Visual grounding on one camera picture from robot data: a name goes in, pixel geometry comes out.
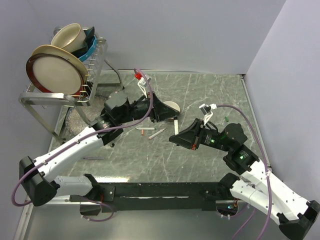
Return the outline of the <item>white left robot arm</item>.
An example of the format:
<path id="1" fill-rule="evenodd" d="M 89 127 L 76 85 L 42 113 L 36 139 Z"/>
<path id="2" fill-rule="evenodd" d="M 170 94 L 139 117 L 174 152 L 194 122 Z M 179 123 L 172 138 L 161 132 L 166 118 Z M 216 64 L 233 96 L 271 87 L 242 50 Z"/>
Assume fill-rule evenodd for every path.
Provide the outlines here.
<path id="1" fill-rule="evenodd" d="M 29 156 L 21 159 L 18 184 L 36 207 L 63 195 L 80 195 L 93 201 L 99 196 L 100 189 L 92 175 L 67 177 L 61 173 L 88 152 L 113 142 L 125 127 L 133 127 L 146 118 L 158 123 L 179 114 L 179 110 L 160 101 L 153 92 L 132 103 L 123 91 L 113 92 L 104 102 L 101 115 L 74 138 L 35 159 Z"/>

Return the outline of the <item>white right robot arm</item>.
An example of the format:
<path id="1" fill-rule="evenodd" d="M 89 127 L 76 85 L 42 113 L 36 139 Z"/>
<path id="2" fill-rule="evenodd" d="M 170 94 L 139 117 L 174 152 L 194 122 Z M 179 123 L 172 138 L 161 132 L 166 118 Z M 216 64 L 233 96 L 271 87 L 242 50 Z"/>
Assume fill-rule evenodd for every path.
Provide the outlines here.
<path id="1" fill-rule="evenodd" d="M 269 216 L 290 240 L 302 240 L 320 214 L 320 204 L 295 193 L 245 146 L 247 136 L 239 123 L 228 124 L 222 132 L 206 128 L 200 119 L 185 130 L 169 137 L 169 141 L 189 150 L 200 145 L 225 151 L 228 173 L 221 180 L 219 195 L 242 200 Z"/>

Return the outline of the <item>white pen black tip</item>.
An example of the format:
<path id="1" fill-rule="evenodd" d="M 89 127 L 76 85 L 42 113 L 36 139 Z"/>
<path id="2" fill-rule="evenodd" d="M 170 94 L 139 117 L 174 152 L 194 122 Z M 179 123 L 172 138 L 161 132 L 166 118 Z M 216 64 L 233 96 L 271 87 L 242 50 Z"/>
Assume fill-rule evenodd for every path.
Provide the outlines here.
<path id="1" fill-rule="evenodd" d="M 179 133 L 179 123 L 177 119 L 174 119 L 174 134 L 177 135 Z"/>

